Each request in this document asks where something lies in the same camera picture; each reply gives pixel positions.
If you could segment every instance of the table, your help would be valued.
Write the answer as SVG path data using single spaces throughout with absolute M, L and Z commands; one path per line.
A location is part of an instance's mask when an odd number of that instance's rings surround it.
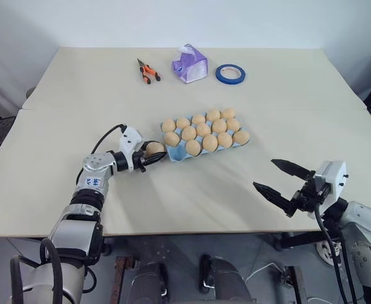
M 0 236 L 47 235 L 70 202 L 83 158 L 111 126 L 127 123 L 145 139 L 162 140 L 164 119 L 212 107 L 233 106 L 251 141 L 114 176 L 102 212 L 105 235 L 317 229 L 305 213 L 288 218 L 255 191 L 253 181 L 290 198 L 303 185 L 272 158 L 309 169 L 345 160 L 350 178 L 342 197 L 371 206 L 371 116 L 321 51 L 203 51 L 210 76 L 185 85 L 169 72 L 171 49 L 60 49 L 0 148 Z M 136 57 L 162 81 L 143 83 Z M 224 62 L 245 68 L 241 85 L 212 76 Z M 99 151 L 117 151 L 119 137 L 112 134 Z

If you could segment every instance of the blue tape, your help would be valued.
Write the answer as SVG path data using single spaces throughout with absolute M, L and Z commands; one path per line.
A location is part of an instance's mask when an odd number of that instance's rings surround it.
M 239 78 L 236 78 L 236 79 L 226 78 L 226 77 L 222 76 L 222 74 L 221 74 L 221 71 L 223 69 L 229 69 L 229 70 L 237 71 L 238 73 L 240 73 L 240 76 L 239 76 Z M 224 84 L 240 84 L 244 80 L 244 77 L 246 76 L 246 73 L 244 72 L 244 70 L 241 67 L 239 67 L 237 65 L 221 65 L 217 68 L 217 72 L 215 73 L 215 76 L 217 76 L 217 79 L 220 82 L 223 82 Z

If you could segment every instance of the white wall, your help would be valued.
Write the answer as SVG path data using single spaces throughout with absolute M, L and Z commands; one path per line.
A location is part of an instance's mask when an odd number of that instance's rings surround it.
M 0 0 L 1 103 L 22 105 L 57 46 L 186 42 L 323 48 L 357 94 L 371 89 L 371 0 Z

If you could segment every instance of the egg carton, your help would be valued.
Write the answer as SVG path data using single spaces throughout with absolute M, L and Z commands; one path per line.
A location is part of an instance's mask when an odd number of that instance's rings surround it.
M 185 116 L 190 122 L 191 122 L 191 119 L 192 119 L 192 116 Z M 210 129 L 212 130 L 212 123 L 211 121 L 206 121 L 205 122 L 209 127 Z M 192 127 L 196 128 L 197 125 L 192 123 L 190 124 Z M 190 158 L 190 157 L 199 157 L 203 154 L 207 154 L 207 153 L 215 153 L 217 151 L 221 151 L 223 149 L 230 149 L 230 148 L 235 148 L 235 147 L 239 147 L 239 146 L 243 146 L 242 144 L 239 144 L 237 142 L 233 142 L 233 144 L 229 147 L 229 148 L 225 148 L 221 145 L 218 144 L 218 147 L 217 149 L 214 151 L 214 152 L 211 152 L 211 151 L 208 151 L 208 150 L 205 150 L 203 148 L 203 137 L 202 136 L 199 136 L 197 135 L 197 137 L 195 138 L 196 141 L 199 142 L 199 144 L 201 145 L 201 152 L 197 155 L 197 156 L 194 156 L 194 155 L 191 155 L 189 153 L 187 153 L 186 151 L 186 143 L 187 141 L 183 140 L 181 138 L 181 132 L 182 132 L 182 129 L 180 128 L 176 128 L 174 130 L 175 133 L 177 133 L 177 135 L 180 137 L 180 142 L 179 144 L 176 146 L 176 147 L 172 147 L 172 146 L 169 146 L 168 144 L 166 144 L 166 150 L 167 150 L 167 154 L 168 154 L 168 157 L 170 158 L 170 160 L 172 162 L 182 162 L 183 160 L 185 160 L 186 158 Z M 233 136 L 233 134 L 235 133 L 234 131 L 232 130 L 227 130 L 226 133 L 228 133 L 230 136 Z M 217 132 L 211 132 L 212 135 L 214 135 L 215 137 L 218 136 L 218 133 Z

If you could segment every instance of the brown egg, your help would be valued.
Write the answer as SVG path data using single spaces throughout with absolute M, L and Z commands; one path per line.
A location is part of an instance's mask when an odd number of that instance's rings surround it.
M 212 124 L 212 132 L 222 133 L 226 131 L 226 122 L 223 119 L 215 120 Z
M 198 136 L 204 137 L 208 134 L 211 134 L 211 128 L 204 122 L 201 122 L 197 125 L 197 134 Z
M 195 139 L 191 139 L 185 144 L 185 150 L 192 156 L 197 156 L 201 152 L 201 145 Z
M 206 114 L 206 119 L 211 122 L 214 122 L 219 118 L 221 118 L 221 113 L 219 112 L 218 109 L 211 110 Z
M 228 130 L 232 130 L 234 132 L 239 131 L 241 128 L 241 124 L 234 118 L 228 119 L 226 121 L 226 126 L 228 127 Z
M 177 119 L 177 122 L 176 122 L 177 128 L 184 129 L 185 127 L 188 127 L 189 125 L 190 125 L 190 121 L 187 118 L 183 117 L 183 118 Z
M 250 135 L 249 135 L 248 131 L 240 130 L 240 131 L 237 131 L 236 133 L 234 133 L 232 138 L 233 138 L 235 143 L 246 144 L 250 139 Z
M 227 108 L 224 109 L 224 111 L 221 112 L 221 118 L 234 118 L 236 116 L 236 111 L 233 108 Z
M 212 134 L 205 136 L 203 139 L 203 147 L 209 152 L 214 152 L 218 147 L 217 138 Z
M 169 146 L 176 147 L 180 142 L 180 137 L 177 133 L 174 132 L 167 132 L 165 134 L 165 143 Z
M 201 122 L 205 122 L 205 116 L 202 115 L 202 114 L 195 114 L 193 117 L 192 117 L 192 120 L 191 122 L 193 124 L 200 124 Z
M 151 156 L 152 154 L 159 153 L 159 152 L 164 152 L 165 147 L 162 145 L 160 142 L 150 142 L 146 146 L 146 157 Z
M 229 148 L 232 146 L 232 136 L 230 136 L 228 133 L 223 132 L 218 134 L 218 144 L 220 146 L 223 146 L 224 148 Z
M 166 133 L 166 132 L 172 132 L 175 130 L 175 123 L 174 120 L 168 119 L 165 122 L 162 123 L 161 125 L 161 130 Z
M 190 125 L 188 127 L 185 127 L 183 129 L 183 132 L 181 132 L 181 138 L 183 138 L 185 141 L 189 141 L 190 139 L 194 139 L 197 136 L 197 131 L 194 129 L 194 127 L 191 127 Z

